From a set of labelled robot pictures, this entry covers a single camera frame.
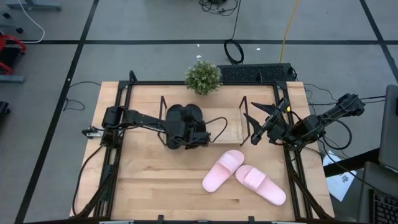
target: wooden table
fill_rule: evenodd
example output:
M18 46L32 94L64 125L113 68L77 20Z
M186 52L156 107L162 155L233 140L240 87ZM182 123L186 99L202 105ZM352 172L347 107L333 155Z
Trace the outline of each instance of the wooden table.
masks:
M117 82L102 83L93 126L100 127L105 109L114 105L117 86ZM310 112L303 83L288 82L288 90L292 110L302 118L308 116ZM275 103L271 86L221 86L208 96L198 96L186 86L137 85L132 88L130 109L158 117L161 96L165 97L167 106L194 103L201 108L214 108L215 105L217 108L237 108L243 96L247 96L248 103ZM253 105L249 105L249 114L259 122L267 116ZM269 144L266 135L257 146L248 141L242 147L239 144L214 144L187 151L165 148L156 135L147 129L126 132L112 220L156 220L158 215L164 215L165 220L245 221L248 216L254 216L256 221L294 220L284 151L282 146ZM88 140L84 161L99 143L99 138ZM316 144L309 147L318 150ZM222 153L230 149L242 151L244 164L262 170L286 192L287 200L282 206L270 204L242 186L234 176L215 193L203 190L201 182L204 176ZM95 155L83 171L76 198L77 211L86 205L98 188L104 152L102 150ZM309 191L325 211L334 216L319 155L304 149L302 161ZM298 188L297 192L300 213L305 217Z

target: green plant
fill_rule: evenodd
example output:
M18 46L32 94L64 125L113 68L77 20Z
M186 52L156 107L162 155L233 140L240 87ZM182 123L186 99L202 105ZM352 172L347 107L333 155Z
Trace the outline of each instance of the green plant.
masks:
M186 72L185 83L199 95L207 95L209 91L220 87L221 71L209 61L199 60Z

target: pink slide sandal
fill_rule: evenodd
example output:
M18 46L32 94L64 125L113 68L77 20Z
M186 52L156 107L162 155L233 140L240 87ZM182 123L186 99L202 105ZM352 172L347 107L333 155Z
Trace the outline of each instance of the pink slide sandal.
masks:
M215 192L242 165L243 160L244 155L241 151L226 151L203 179L203 188L209 193Z
M282 205L286 201L285 192L276 186L265 173L253 166L241 166L236 171L235 177L245 187L259 194L274 205Z

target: keyboard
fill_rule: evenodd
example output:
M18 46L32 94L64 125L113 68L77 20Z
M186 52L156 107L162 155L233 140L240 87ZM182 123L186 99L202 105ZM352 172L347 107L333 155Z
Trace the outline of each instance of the keyboard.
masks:
M370 221L377 224L398 224L398 199L369 190L370 196Z
M219 65L223 81L295 81L289 63L254 64L254 65Z

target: white wire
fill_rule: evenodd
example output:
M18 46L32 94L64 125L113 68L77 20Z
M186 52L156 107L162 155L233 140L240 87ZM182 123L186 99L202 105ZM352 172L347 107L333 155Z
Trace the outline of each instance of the white wire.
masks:
M43 35L42 35L42 38L40 38L40 40L37 40L37 41L21 41L21 42L24 43L24 44L37 44L37 43L40 43L40 42L44 39L44 36L45 36L45 31L44 31L44 29L43 29L40 25L38 25L38 23L36 23L36 21L34 21L32 18L30 18L30 16L26 13L26 11L25 11L25 9L24 9L24 6L23 6L22 3L21 3L21 0L18 0L18 2L19 2L19 5L21 6L22 10L24 11L25 15L26 15L38 28L40 28L40 29L43 31Z

